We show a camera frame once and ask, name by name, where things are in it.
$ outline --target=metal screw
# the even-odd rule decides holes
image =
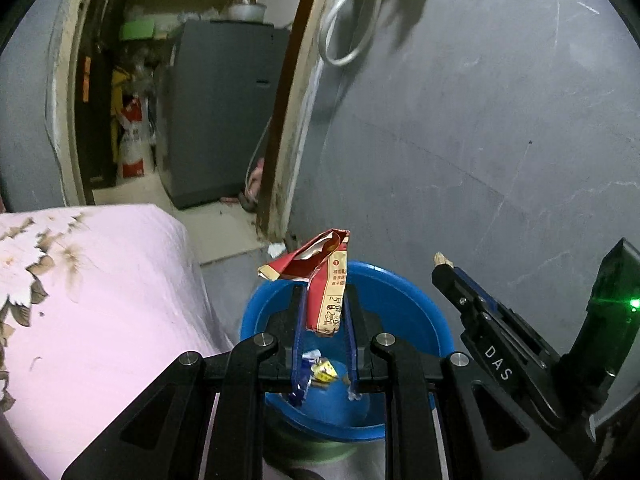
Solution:
[[[462,352],[456,352],[455,354],[451,354],[451,357],[449,358],[449,360],[451,361],[451,364],[453,364],[454,366],[467,366],[469,364],[469,358],[466,356],[466,354],[463,354]]]
[[[178,362],[181,365],[185,365],[185,366],[191,366],[197,360],[198,360],[198,353],[192,352],[192,351],[185,352],[184,354],[181,354],[180,357],[178,357]]]
[[[269,346],[273,343],[273,336],[268,332],[261,332],[254,335],[254,343],[258,346]]]
[[[381,332],[376,336],[376,341],[382,346],[391,346],[396,342],[396,337],[388,332]]]

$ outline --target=crumpled wrapper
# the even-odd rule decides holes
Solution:
[[[331,336],[340,330],[349,234],[329,229],[258,269],[262,277],[271,281],[307,283],[306,328],[319,335]]]

